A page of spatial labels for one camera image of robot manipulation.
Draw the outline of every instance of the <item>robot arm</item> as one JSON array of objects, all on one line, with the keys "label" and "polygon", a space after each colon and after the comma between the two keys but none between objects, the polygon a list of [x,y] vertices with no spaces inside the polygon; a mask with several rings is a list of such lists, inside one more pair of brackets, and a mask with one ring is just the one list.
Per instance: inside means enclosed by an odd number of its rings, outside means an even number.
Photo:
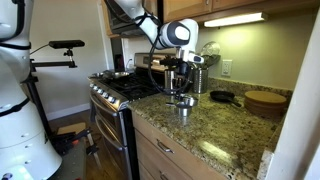
[{"label": "robot arm", "polygon": [[198,24],[194,20],[184,19],[159,25],[152,20],[151,14],[142,7],[141,0],[115,0],[123,11],[145,32],[156,49],[178,48],[177,58],[185,62],[203,63],[203,58],[195,55],[198,41]]}]

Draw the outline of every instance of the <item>gas stove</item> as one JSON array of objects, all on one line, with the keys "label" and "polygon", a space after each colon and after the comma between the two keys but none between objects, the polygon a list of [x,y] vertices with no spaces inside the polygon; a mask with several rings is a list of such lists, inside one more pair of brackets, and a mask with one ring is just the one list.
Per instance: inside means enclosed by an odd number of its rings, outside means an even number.
[{"label": "gas stove", "polygon": [[[155,54],[154,58],[164,59],[166,55]],[[127,108],[131,101],[159,93],[151,83],[147,70],[147,53],[135,54],[135,70],[120,78],[104,78],[103,76],[88,77],[91,93],[115,111]],[[164,84],[164,66],[152,69],[153,78],[160,85]]]}]

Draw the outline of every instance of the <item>white robot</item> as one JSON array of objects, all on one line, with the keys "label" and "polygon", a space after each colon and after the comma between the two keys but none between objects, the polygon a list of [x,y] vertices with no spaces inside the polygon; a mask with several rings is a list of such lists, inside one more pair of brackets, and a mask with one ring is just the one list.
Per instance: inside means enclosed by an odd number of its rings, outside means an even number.
[{"label": "white robot", "polygon": [[[34,0],[0,1],[0,177],[48,179],[62,158],[46,137],[37,108],[21,89],[30,72],[29,30]],[[195,55],[198,25],[186,19],[158,29],[141,0],[116,0],[140,25],[153,48],[177,47],[177,58],[203,63]]]}]

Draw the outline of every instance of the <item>frying pan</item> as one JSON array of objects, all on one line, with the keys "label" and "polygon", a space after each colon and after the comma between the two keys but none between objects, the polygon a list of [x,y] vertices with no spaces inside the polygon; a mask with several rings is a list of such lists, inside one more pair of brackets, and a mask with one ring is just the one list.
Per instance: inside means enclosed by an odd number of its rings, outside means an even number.
[{"label": "frying pan", "polygon": [[228,91],[211,91],[210,92],[210,97],[212,100],[214,101],[218,101],[218,102],[231,102],[234,105],[241,107],[241,104],[239,104],[238,102],[236,102],[234,100],[234,94],[232,92],[228,92]]}]

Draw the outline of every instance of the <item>granite countertop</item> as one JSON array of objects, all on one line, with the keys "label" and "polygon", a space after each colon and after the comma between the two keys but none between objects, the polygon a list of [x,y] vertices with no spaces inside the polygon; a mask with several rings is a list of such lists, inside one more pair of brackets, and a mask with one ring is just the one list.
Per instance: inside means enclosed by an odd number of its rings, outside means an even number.
[{"label": "granite countertop", "polygon": [[[172,96],[156,94],[129,103],[129,108],[228,179],[256,179],[262,154],[279,122],[251,114],[243,106],[199,99],[188,117],[179,117]],[[236,96],[243,104],[243,98]]]}]

